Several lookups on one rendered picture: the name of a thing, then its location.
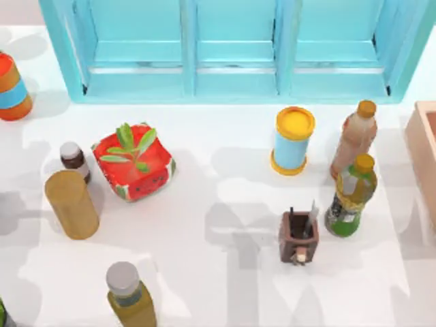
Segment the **green plant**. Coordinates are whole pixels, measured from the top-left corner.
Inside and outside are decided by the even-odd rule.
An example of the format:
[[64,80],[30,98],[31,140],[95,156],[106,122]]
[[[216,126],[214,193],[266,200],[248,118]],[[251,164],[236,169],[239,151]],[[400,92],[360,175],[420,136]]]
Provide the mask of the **green plant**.
[[108,154],[102,155],[99,159],[110,163],[126,163],[130,161],[135,165],[137,170],[148,173],[149,166],[146,162],[140,161],[140,157],[156,140],[156,130],[151,128],[141,137],[138,143],[135,143],[132,127],[124,123],[116,129],[116,138],[120,146],[106,149]]

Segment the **small brown medicine bottle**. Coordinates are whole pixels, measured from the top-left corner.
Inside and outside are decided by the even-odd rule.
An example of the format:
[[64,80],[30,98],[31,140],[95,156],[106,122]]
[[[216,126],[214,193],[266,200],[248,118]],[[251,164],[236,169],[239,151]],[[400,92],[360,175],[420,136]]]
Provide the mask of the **small brown medicine bottle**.
[[75,142],[65,142],[60,147],[60,158],[68,170],[80,173],[86,184],[91,180],[91,171],[82,149]]

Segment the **orange and blue can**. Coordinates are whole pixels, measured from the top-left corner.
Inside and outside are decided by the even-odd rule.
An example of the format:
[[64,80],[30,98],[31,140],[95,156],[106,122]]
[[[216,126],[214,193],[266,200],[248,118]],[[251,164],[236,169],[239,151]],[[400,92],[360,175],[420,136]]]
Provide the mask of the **orange and blue can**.
[[27,116],[33,100],[13,58],[0,51],[0,119],[16,121]]

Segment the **brown wooden pen holder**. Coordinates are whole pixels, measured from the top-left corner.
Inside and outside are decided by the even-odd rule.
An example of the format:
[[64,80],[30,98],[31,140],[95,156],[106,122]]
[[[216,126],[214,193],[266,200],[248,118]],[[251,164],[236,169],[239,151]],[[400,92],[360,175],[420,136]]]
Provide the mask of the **brown wooden pen holder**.
[[304,266],[312,262],[320,240],[315,200],[309,211],[295,211],[290,207],[281,217],[279,227],[279,255],[284,263]]

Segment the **salmon-coloured shallow box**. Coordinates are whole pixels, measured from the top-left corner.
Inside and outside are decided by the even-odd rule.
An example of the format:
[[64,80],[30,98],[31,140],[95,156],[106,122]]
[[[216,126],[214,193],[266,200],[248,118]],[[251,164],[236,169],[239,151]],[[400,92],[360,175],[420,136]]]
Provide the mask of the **salmon-coloured shallow box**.
[[405,137],[417,182],[436,225],[436,101],[415,103]]

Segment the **light blue rack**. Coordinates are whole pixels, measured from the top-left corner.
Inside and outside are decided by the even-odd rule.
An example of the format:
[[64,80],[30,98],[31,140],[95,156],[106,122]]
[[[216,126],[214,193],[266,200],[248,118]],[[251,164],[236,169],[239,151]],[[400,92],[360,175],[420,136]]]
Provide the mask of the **light blue rack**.
[[400,102],[436,0],[39,0],[70,98]]

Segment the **green and yellow bottle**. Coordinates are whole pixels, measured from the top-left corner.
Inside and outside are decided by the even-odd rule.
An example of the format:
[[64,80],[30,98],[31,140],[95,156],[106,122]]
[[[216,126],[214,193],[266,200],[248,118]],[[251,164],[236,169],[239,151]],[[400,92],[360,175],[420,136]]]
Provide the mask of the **green and yellow bottle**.
[[358,229],[362,211],[377,187],[374,165],[373,157],[363,153],[338,174],[334,198],[325,214],[325,225],[332,234],[345,238]]

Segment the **red watermelon plant pot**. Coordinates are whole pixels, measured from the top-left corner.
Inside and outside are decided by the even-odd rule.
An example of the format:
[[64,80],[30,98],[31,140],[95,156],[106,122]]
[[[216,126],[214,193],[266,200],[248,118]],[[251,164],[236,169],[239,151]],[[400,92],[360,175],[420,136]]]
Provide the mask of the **red watermelon plant pot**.
[[[134,133],[135,143],[138,143],[141,137],[153,128],[145,122],[130,126]],[[148,173],[137,170],[130,161],[110,163],[99,159],[102,155],[108,154],[106,149],[115,146],[120,146],[116,131],[95,143],[92,151],[112,190],[127,202],[134,202],[155,193],[171,180],[176,171],[173,156],[164,148],[158,137],[140,157],[140,161],[148,164]]]

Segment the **blue and yellow canister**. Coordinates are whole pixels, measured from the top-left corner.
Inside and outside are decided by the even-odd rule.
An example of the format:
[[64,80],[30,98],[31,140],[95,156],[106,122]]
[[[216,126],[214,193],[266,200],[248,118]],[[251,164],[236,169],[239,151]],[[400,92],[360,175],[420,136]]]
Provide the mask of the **blue and yellow canister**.
[[315,129],[315,118],[306,109],[289,106],[275,120],[275,141],[270,164],[279,174],[293,176],[301,173],[307,163],[307,147]]

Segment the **tan wooden cylinder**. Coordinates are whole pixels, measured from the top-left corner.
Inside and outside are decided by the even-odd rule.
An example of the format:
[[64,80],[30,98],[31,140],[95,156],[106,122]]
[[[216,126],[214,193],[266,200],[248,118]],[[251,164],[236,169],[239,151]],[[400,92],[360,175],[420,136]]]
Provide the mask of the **tan wooden cylinder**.
[[55,172],[46,181],[44,191],[69,238],[84,240],[96,233],[99,215],[81,174],[73,170]]

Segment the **yellow oil bottle grey cap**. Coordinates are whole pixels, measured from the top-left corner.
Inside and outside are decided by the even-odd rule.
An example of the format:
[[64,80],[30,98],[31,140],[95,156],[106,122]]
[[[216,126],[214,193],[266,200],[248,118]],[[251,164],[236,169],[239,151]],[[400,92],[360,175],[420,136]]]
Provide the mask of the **yellow oil bottle grey cap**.
[[122,327],[157,327],[153,299],[132,263],[113,263],[106,283],[108,302]]

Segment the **brown tea bottle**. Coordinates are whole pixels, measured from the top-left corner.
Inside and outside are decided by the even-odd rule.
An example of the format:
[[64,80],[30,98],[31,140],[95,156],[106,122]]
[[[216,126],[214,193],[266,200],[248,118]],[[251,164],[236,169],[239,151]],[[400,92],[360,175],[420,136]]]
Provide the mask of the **brown tea bottle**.
[[334,180],[354,162],[357,155],[369,151],[377,134],[376,109],[374,102],[362,100],[356,111],[346,118],[330,165],[330,174]]

